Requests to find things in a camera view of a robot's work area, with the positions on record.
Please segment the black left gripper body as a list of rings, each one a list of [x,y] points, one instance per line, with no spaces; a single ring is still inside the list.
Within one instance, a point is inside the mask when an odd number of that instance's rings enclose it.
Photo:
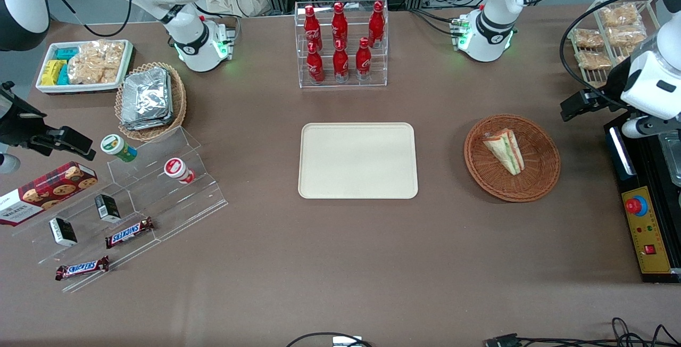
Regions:
[[[623,104],[618,98],[611,98],[608,94],[603,93],[600,88],[583,88],[579,94],[582,98],[582,106],[579,112],[596,112],[603,109],[608,109],[611,112],[628,110],[628,105]]]

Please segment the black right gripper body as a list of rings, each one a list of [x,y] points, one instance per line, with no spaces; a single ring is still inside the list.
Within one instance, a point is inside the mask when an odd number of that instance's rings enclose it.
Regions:
[[[12,92],[13,82],[2,83],[1,141],[4,145],[46,148],[44,114]]]

